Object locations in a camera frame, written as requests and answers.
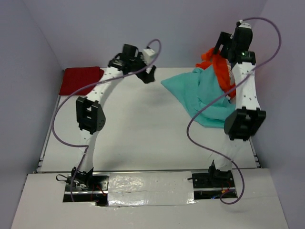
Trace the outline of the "orange t shirt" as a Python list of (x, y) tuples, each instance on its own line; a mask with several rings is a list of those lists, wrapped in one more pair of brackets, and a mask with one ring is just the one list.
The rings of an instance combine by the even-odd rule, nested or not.
[(227, 61), (220, 55), (220, 51), (214, 54), (214, 47), (201, 55), (202, 62), (197, 63), (195, 67), (207, 69), (212, 66), (220, 88), (226, 93), (231, 90), (235, 84), (231, 83)]

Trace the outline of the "teal t shirt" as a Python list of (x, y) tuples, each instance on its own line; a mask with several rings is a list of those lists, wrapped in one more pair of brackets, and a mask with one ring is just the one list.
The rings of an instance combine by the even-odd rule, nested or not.
[[(182, 104), (190, 117), (224, 94), (213, 67), (194, 68), (161, 81), (161, 84)], [(200, 113), (195, 121), (204, 127), (223, 128), (225, 119), (235, 110), (235, 104), (227, 97), (221, 98)]]

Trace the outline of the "dark red t shirt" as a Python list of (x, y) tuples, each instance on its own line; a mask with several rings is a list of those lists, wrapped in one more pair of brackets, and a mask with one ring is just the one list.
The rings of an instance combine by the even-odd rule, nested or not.
[(66, 68), (59, 95), (68, 96), (84, 86), (98, 82), (103, 74), (104, 70), (99, 66)]

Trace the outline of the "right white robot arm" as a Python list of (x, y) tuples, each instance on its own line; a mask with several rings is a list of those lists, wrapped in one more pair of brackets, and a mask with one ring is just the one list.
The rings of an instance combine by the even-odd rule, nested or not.
[(265, 120), (266, 112), (261, 110), (255, 88), (255, 53), (249, 51), (253, 32), (251, 25), (238, 22), (233, 34), (222, 32), (215, 50), (225, 58), (232, 70), (235, 85), (235, 110), (224, 122), (224, 132), (229, 147), (223, 149), (223, 155), (217, 157), (212, 165), (215, 170), (207, 175), (208, 183), (219, 186), (232, 170), (231, 160), (240, 151), (240, 143), (254, 136)]

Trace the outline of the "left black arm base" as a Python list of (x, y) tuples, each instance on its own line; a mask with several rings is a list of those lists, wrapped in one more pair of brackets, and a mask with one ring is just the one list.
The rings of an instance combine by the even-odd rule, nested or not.
[(92, 171), (73, 174), (57, 174), (56, 181), (64, 183), (63, 202), (91, 202), (99, 207), (108, 206), (109, 176)]

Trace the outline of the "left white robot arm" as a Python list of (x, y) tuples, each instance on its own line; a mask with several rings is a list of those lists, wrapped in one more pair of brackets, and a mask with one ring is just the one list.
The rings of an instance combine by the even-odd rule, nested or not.
[(98, 133), (106, 122), (103, 107), (107, 98), (123, 80), (123, 75), (146, 67), (155, 59), (156, 54), (148, 46), (140, 52), (137, 47), (125, 44), (122, 52), (109, 61), (100, 79), (105, 83), (96, 85), (87, 95), (77, 98), (76, 116), (80, 129), (80, 144), (88, 145), (89, 148), (87, 151), (81, 151), (82, 164), (79, 168), (74, 167), (71, 175), (82, 190), (88, 190), (93, 186), (93, 153)]

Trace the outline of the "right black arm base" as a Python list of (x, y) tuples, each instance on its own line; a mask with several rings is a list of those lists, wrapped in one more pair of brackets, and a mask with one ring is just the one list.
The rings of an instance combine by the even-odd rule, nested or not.
[(187, 178), (193, 183), (193, 194), (195, 200), (237, 198), (235, 183), (232, 172), (216, 169), (214, 162), (209, 166), (207, 172), (195, 172)]

